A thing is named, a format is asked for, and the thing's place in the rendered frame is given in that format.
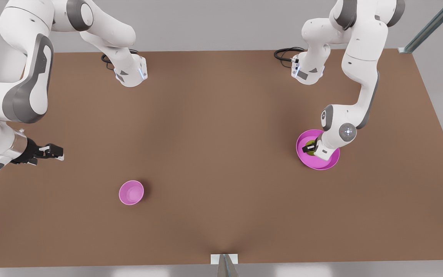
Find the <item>pink bowl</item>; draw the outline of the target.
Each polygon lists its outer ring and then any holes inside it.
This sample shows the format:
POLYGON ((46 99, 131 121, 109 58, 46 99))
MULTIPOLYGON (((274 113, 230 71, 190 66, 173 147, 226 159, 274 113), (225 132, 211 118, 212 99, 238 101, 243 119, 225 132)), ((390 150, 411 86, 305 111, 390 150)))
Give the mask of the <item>pink bowl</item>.
POLYGON ((144 196, 143 185, 136 180, 125 182, 118 191, 119 200, 125 205, 135 205, 144 196))

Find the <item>pink plate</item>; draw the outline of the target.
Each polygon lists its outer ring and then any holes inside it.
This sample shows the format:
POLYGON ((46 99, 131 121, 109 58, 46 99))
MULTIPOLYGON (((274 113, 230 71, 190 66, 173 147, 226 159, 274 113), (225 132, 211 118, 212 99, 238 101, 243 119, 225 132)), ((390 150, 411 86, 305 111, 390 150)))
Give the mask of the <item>pink plate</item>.
POLYGON ((309 155, 309 152, 304 153, 302 150, 308 142, 314 141, 321 133, 323 133, 323 131, 318 129, 311 129, 301 133, 296 142, 296 152, 299 159, 309 168, 327 170, 334 167, 339 161, 340 149, 336 149, 327 161, 322 160, 315 155, 309 155))

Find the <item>silver frame post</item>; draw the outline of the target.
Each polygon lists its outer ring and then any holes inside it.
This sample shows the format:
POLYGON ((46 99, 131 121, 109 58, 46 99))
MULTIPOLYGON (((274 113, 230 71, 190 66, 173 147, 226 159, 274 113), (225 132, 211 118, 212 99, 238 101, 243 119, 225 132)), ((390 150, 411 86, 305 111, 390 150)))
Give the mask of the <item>silver frame post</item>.
POLYGON ((399 53, 413 53, 434 31, 443 23, 443 7, 438 13, 420 30, 415 37, 404 47, 399 47, 399 53))
POLYGON ((235 268, 238 264, 238 254, 211 254, 210 263, 218 265, 217 277, 239 277, 235 268))

